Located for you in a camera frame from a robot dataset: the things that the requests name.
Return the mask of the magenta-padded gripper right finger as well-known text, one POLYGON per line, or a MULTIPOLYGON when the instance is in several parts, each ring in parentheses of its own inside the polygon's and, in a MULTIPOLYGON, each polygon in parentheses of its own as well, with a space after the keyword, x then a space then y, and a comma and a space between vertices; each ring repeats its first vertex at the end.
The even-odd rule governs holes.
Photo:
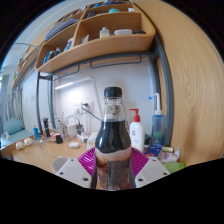
POLYGON ((148 158, 133 148, 130 162, 129 183, 131 188, 140 188, 166 177, 170 172, 156 157, 148 158))

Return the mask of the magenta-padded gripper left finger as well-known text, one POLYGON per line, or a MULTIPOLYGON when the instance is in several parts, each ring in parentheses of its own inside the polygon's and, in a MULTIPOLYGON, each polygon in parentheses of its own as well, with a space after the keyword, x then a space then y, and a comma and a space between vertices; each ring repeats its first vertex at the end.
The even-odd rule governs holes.
POLYGON ((54 161, 54 173, 83 188, 95 189, 97 185, 95 149, 87 150, 79 158, 59 157, 54 161))

